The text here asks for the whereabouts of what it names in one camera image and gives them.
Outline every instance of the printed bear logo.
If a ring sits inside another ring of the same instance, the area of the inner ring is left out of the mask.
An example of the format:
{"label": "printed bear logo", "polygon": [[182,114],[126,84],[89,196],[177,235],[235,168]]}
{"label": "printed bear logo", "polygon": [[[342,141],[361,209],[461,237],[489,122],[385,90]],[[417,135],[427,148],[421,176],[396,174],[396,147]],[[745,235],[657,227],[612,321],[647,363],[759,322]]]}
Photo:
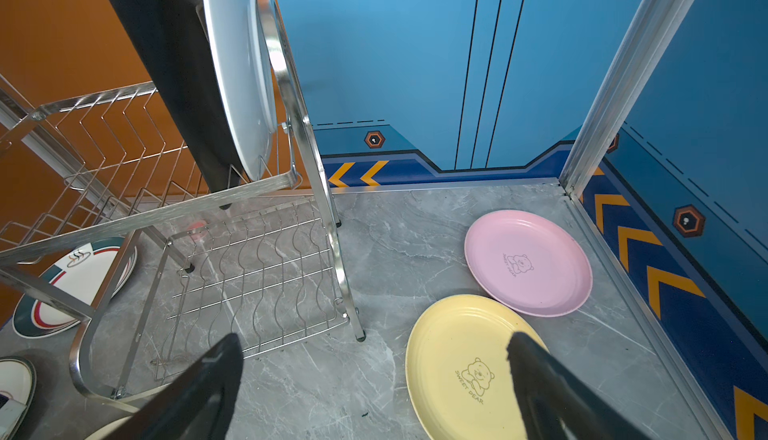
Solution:
{"label": "printed bear logo", "polygon": [[528,259],[528,255],[504,254],[504,263],[507,264],[507,270],[514,276],[533,270],[533,264]]}
{"label": "printed bear logo", "polygon": [[533,265],[528,260],[528,255],[514,255],[512,257],[512,269],[515,273],[525,273],[533,270]]}
{"label": "printed bear logo", "polygon": [[470,363],[467,369],[462,372],[462,377],[472,386],[475,393],[482,397],[485,390],[491,386],[491,380],[495,378],[495,375],[480,358],[475,358],[475,362]]}

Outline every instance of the plate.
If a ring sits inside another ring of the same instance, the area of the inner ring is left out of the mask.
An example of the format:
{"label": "plate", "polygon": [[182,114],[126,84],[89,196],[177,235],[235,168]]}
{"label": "plate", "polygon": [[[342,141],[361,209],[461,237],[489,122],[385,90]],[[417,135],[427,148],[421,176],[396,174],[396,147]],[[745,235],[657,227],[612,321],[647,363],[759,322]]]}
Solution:
{"label": "plate", "polygon": [[91,435],[89,435],[85,440],[103,440],[104,438],[107,437],[107,435],[111,434],[112,432],[120,428],[121,425],[126,423],[129,418],[130,416],[122,417],[115,420],[112,423],[108,423],[107,425],[101,427],[96,432],[91,433]]}
{"label": "plate", "polygon": [[269,159],[277,115],[256,0],[203,3],[226,120],[245,171],[252,180],[258,180]]}
{"label": "plate", "polygon": [[526,438],[507,362],[514,332],[544,346],[520,315],[484,296],[450,296],[418,318],[408,338],[406,382],[432,440]]}
{"label": "plate", "polygon": [[477,282],[518,312],[560,316],[587,301],[592,269],[580,245],[551,221],[520,210],[478,218],[464,240]]}
{"label": "plate", "polygon": [[[122,237],[112,236],[83,245],[60,258],[40,278],[90,305],[122,244]],[[120,291],[136,266],[137,256],[134,248],[115,293]],[[56,335],[77,324],[78,321],[66,313],[26,295],[18,301],[13,313],[13,329],[25,339]]]}
{"label": "plate", "polygon": [[37,374],[29,360],[16,356],[0,358],[0,394],[25,406],[24,413],[11,428],[8,438],[13,438],[24,416],[27,415],[36,384]]}

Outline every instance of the grey marble floor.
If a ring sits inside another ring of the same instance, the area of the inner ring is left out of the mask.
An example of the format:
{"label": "grey marble floor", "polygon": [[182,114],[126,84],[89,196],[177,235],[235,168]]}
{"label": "grey marble floor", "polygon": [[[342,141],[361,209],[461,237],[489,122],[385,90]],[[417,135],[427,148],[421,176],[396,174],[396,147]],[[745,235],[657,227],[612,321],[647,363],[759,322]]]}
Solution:
{"label": "grey marble floor", "polygon": [[[207,222],[277,204],[258,199]],[[584,248],[594,272],[590,299],[553,319],[525,316],[552,354],[651,438],[704,435],[605,268],[591,251],[556,185],[489,186],[336,196],[346,269],[368,335],[358,343],[344,326],[283,350],[246,360],[232,439],[427,438],[408,399],[408,335],[432,303],[458,293],[482,294],[463,255],[467,228],[481,215],[520,209],[542,215]],[[166,233],[196,219],[163,224]],[[140,262],[115,297],[93,351],[100,375],[121,365],[159,250],[140,245]],[[67,354],[74,330],[24,340],[0,330],[0,352],[29,358],[38,390],[18,438],[84,438],[123,416],[86,401],[72,387]]]}

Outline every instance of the dish rack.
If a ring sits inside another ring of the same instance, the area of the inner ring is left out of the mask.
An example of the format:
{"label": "dish rack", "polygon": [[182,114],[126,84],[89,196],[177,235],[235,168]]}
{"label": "dish rack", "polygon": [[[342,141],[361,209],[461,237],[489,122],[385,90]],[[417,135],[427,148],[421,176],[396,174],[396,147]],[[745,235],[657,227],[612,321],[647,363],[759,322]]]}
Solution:
{"label": "dish rack", "polygon": [[[0,251],[0,281],[81,321],[69,362],[74,385],[84,396],[137,411],[132,403],[159,391],[207,349],[190,348],[190,338],[199,334],[199,326],[207,326],[205,338],[195,339],[194,345],[202,340],[213,345],[224,334],[237,331],[245,357],[347,323],[359,341],[366,338],[342,262],[336,231],[339,217],[283,21],[274,0],[258,0],[258,4],[286,109],[286,122],[274,137],[273,154],[261,160],[264,178],[251,179],[231,168],[240,185],[209,192],[152,82],[42,105],[0,138],[0,158],[24,141],[44,152],[44,160],[64,179],[56,201],[33,222],[10,222],[0,230],[0,244],[8,246]],[[217,206],[226,208],[237,200],[296,188],[303,178],[296,168],[295,148],[313,198],[170,237],[155,226]],[[128,252],[142,234],[162,249],[160,266],[117,385],[109,386],[94,375],[91,346],[118,283],[117,272],[125,268]],[[124,236],[123,245],[90,305],[17,266],[118,235]],[[162,309],[153,308],[156,297],[169,300],[162,305],[173,304],[176,311],[163,317]],[[159,330],[145,334],[152,319],[159,320]],[[152,361],[159,385],[129,392],[126,384],[141,341],[147,338],[161,345]]]}

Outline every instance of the rack leg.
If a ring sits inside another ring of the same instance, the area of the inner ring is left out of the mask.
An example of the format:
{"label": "rack leg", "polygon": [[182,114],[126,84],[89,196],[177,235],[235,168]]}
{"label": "rack leg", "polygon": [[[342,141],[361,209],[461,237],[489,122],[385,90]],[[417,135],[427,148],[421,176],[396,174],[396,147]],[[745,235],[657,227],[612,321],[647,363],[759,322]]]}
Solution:
{"label": "rack leg", "polygon": [[194,272],[194,265],[190,263],[189,259],[179,251],[178,248],[168,243],[168,239],[160,233],[158,228],[154,225],[148,226],[144,229],[144,233],[155,242],[159,248],[168,251],[168,256],[178,263],[180,267],[187,273]]}
{"label": "rack leg", "polygon": [[339,283],[341,296],[344,300],[346,314],[350,318],[352,330],[358,342],[366,339],[366,332],[362,329],[360,318],[357,315],[355,301],[352,299],[350,284],[344,271],[344,262],[341,258],[341,245],[339,243],[339,234],[336,227],[341,224],[339,215],[336,212],[336,205],[333,203],[330,188],[328,187],[328,178],[325,169],[322,168],[320,151],[317,149],[315,134],[312,131],[312,124],[309,118],[290,119],[291,129],[296,136],[296,146],[299,147],[299,153],[304,160],[306,176],[309,177],[312,192],[315,194],[317,208],[320,211],[322,226],[325,227],[328,235],[328,243],[331,248],[333,258],[333,269],[336,272],[336,281]]}

